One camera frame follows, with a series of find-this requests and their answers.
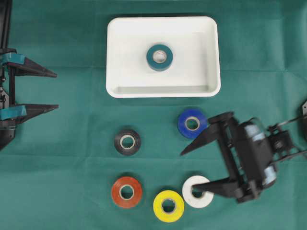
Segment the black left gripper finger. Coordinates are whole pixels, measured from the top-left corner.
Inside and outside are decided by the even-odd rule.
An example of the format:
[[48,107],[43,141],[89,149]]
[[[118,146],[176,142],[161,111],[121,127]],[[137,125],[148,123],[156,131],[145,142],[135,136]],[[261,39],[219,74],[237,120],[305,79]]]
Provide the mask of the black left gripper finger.
[[14,69],[15,76],[40,76],[56,78],[57,74],[35,63],[23,54],[4,54],[4,65]]
[[38,115],[58,109],[57,104],[17,104],[0,110],[1,125],[19,125]]

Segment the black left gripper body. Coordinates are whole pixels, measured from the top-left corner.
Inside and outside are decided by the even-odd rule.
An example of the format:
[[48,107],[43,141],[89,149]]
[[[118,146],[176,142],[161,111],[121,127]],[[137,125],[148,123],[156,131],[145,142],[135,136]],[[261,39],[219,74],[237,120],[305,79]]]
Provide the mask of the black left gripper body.
[[[8,66],[9,77],[9,92],[6,92],[3,83],[5,77],[6,64],[0,64],[0,109],[10,109],[11,105],[15,105],[15,76],[16,68]],[[15,118],[7,118],[0,121],[0,149],[5,148],[14,138],[15,130],[17,128]]]

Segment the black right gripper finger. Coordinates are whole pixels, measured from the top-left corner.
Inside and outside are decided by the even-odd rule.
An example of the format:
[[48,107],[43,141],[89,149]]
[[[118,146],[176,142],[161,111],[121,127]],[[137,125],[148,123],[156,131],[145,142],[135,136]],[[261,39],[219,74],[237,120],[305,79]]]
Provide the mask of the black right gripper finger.
[[209,126],[204,129],[184,150],[180,153],[181,156],[192,152],[204,145],[213,141],[221,141],[220,149],[222,146],[231,148],[234,146],[234,141],[227,135],[227,128],[231,126],[234,119],[234,112],[225,112],[208,119]]
[[260,196],[260,190],[254,182],[250,184],[240,183],[230,178],[202,184],[193,184],[192,188],[200,191],[212,192],[226,198],[234,198],[238,203],[257,199]]

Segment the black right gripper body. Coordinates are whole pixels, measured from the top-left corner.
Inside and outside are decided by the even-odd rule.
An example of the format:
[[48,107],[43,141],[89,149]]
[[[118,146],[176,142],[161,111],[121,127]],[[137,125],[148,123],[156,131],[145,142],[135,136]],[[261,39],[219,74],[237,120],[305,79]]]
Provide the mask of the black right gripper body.
[[276,181],[273,152],[264,132],[253,122],[217,117],[218,145],[229,176],[215,182],[216,192],[261,192]]

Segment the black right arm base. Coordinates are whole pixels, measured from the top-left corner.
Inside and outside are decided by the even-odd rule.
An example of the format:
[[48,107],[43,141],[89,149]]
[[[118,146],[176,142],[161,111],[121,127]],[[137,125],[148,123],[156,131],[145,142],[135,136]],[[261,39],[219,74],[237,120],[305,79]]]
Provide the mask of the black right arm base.
[[307,140],[307,101],[305,100],[298,108],[299,130],[301,135]]

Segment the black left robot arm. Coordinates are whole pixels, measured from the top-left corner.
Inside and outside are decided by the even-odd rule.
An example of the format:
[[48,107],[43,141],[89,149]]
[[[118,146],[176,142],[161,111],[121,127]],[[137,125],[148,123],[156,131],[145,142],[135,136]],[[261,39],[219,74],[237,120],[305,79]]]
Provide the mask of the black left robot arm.
[[38,76],[55,78],[57,74],[35,63],[16,49],[8,48],[12,1],[0,2],[0,148],[14,138],[16,128],[36,116],[57,109],[56,104],[17,104],[15,77]]

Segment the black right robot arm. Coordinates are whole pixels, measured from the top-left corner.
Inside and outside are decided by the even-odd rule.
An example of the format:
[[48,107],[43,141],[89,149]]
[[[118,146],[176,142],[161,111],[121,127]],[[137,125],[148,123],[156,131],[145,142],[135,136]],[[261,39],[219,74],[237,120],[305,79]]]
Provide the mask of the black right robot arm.
[[213,141],[217,141],[229,176],[192,187],[203,192],[234,198],[238,203],[257,199],[264,189],[276,181],[276,164],[307,152],[297,147],[282,126],[287,121],[266,129],[256,118],[240,123],[234,112],[209,118],[209,126],[184,150],[185,155]]

